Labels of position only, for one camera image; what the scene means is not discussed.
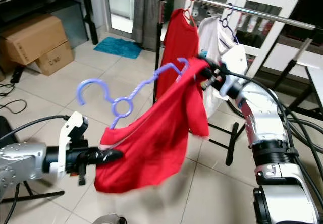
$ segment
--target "hanger hook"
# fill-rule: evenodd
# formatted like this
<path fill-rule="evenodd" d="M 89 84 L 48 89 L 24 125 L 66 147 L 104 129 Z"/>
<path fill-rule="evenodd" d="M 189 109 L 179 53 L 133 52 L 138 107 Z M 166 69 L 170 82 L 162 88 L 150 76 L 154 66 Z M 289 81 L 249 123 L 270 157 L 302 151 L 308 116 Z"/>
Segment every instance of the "hanger hook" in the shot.
<path fill-rule="evenodd" d="M 231 11 L 230 11 L 230 13 L 227 14 L 226 19 L 228 19 L 228 16 L 230 16 L 232 13 L 233 13 L 233 8 L 231 7 Z"/>
<path fill-rule="evenodd" d="M 188 10 L 189 8 L 191 8 L 191 6 L 192 6 L 192 4 L 193 4 L 193 1 L 194 1 L 194 0 L 191 0 L 191 3 L 190 3 L 190 5 L 187 7 L 187 10 Z"/>
<path fill-rule="evenodd" d="M 105 83 L 105 81 L 101 80 L 101 79 L 87 79 L 82 81 L 76 89 L 76 98 L 77 101 L 79 102 L 80 105 L 84 105 L 85 101 L 82 97 L 82 89 L 87 85 L 87 84 L 91 84 L 91 83 L 96 83 L 98 85 L 101 86 L 101 88 L 104 90 L 104 98 L 105 100 L 108 100 L 109 102 L 113 103 L 114 100 L 110 98 L 110 92 L 109 92 L 109 88 L 107 87 L 107 84 Z"/>

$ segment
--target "blue mat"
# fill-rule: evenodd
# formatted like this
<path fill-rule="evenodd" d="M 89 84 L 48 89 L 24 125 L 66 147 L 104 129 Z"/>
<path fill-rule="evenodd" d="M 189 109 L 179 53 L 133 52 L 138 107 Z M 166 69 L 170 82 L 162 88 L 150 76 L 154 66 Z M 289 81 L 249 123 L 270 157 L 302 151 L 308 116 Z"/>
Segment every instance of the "blue mat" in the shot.
<path fill-rule="evenodd" d="M 94 50 L 136 59 L 142 49 L 133 42 L 107 37 Z"/>

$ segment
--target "gray curtain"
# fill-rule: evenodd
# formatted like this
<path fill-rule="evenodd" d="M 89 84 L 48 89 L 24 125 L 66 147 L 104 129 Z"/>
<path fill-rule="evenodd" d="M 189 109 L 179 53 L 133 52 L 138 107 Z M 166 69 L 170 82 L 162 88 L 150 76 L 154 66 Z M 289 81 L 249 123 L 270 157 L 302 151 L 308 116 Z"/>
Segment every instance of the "gray curtain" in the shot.
<path fill-rule="evenodd" d="M 132 39 L 145 50 L 156 50 L 158 0 L 135 0 Z"/>

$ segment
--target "purple hanger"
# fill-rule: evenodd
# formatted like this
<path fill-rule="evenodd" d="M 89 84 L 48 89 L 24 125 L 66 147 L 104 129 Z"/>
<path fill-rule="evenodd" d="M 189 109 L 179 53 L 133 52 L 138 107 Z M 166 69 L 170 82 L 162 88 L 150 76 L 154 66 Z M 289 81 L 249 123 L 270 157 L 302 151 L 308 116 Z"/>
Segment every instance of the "purple hanger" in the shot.
<path fill-rule="evenodd" d="M 148 79 L 148 80 L 144 80 L 142 81 L 135 89 L 134 91 L 132 91 L 132 93 L 129 95 L 129 97 L 119 97 L 117 99 L 112 99 L 110 97 L 110 91 L 109 88 L 107 86 L 107 84 L 105 83 L 105 81 L 101 80 L 101 79 L 97 79 L 97 78 L 92 78 L 92 79 L 87 79 L 84 80 L 83 82 L 81 82 L 76 89 L 76 98 L 77 101 L 79 102 L 80 105 L 84 105 L 85 101 L 82 97 L 82 89 L 85 85 L 90 84 L 90 83 L 96 83 L 99 84 L 103 90 L 104 90 L 104 98 L 105 100 L 109 101 L 110 103 L 112 103 L 112 112 L 113 114 L 116 116 L 116 118 L 114 119 L 110 129 L 114 129 L 118 120 L 120 118 L 124 118 L 127 117 L 128 115 L 130 115 L 130 113 L 133 110 L 133 98 L 138 94 L 138 92 L 146 85 L 146 84 L 150 84 L 151 82 L 153 82 L 154 80 L 156 80 L 159 77 L 159 74 L 161 74 L 162 72 L 164 72 L 165 70 L 169 69 L 169 68 L 173 68 L 175 70 L 176 73 L 178 73 L 179 75 L 182 75 L 183 72 L 187 69 L 188 67 L 188 61 L 185 58 L 177 58 L 178 61 L 185 63 L 185 66 L 183 68 L 182 71 L 180 71 L 173 63 L 167 63 L 163 66 L 161 66 L 160 68 L 158 68 L 153 76 Z M 126 101 L 129 104 L 129 111 L 125 114 L 120 114 L 119 112 L 117 112 L 117 104 L 120 101 Z"/>

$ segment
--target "plastic hanger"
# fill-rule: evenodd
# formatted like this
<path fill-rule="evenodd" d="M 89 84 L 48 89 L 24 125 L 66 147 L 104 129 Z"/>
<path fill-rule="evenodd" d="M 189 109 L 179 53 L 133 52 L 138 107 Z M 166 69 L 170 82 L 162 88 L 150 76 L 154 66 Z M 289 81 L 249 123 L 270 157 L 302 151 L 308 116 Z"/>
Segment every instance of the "plastic hanger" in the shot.
<path fill-rule="evenodd" d="M 133 111 L 133 98 L 138 94 L 138 92 L 146 85 L 146 84 L 150 84 L 153 81 L 155 81 L 159 75 L 164 72 L 167 69 L 174 69 L 176 73 L 178 73 L 179 75 L 182 75 L 183 72 L 185 71 L 185 69 L 188 67 L 188 61 L 185 58 L 177 58 L 178 61 L 185 63 L 185 66 L 183 68 L 182 71 L 180 71 L 173 63 L 167 63 L 163 66 L 161 66 L 160 68 L 158 68 L 153 76 L 148 79 L 148 80 L 144 80 L 142 81 L 135 89 L 134 91 L 132 91 L 132 93 L 128 96 L 128 97 L 119 97 L 117 99 L 113 99 L 110 97 L 110 91 L 109 91 L 109 87 L 108 85 L 105 83 L 105 81 L 101 80 L 101 79 L 97 79 L 97 78 L 91 78 L 91 79 L 87 79 L 84 80 L 83 82 L 81 82 L 76 89 L 76 98 L 77 101 L 79 102 L 80 105 L 84 105 L 85 101 L 82 97 L 82 89 L 84 88 L 84 86 L 86 86 L 87 84 L 91 84 L 91 83 L 96 83 L 98 85 L 100 85 L 102 87 L 102 89 L 104 90 L 104 99 L 109 101 L 112 104 L 112 113 L 116 116 L 110 129 L 114 129 L 118 120 L 120 118 L 125 118 L 128 115 L 131 114 L 131 112 Z M 120 101 L 126 101 L 129 104 L 129 110 L 128 112 L 126 112 L 125 114 L 120 114 L 117 111 L 117 104 Z"/>
<path fill-rule="evenodd" d="M 233 30 L 229 26 L 228 17 L 233 13 L 233 9 L 231 9 L 230 13 L 227 14 L 227 16 L 223 20 L 219 20 L 222 23 L 223 28 L 228 28 L 232 34 L 233 41 L 235 41 L 237 44 L 239 44 L 238 38 L 234 35 Z"/>
<path fill-rule="evenodd" d="M 191 0 L 191 3 L 190 3 L 190 5 L 187 7 L 187 9 L 185 9 L 185 10 L 183 10 L 183 15 L 185 16 L 185 18 L 187 19 L 187 20 L 191 20 L 191 13 L 190 13 L 190 8 L 191 8 L 191 6 L 192 6 L 192 4 L 193 4 L 193 0 Z"/>

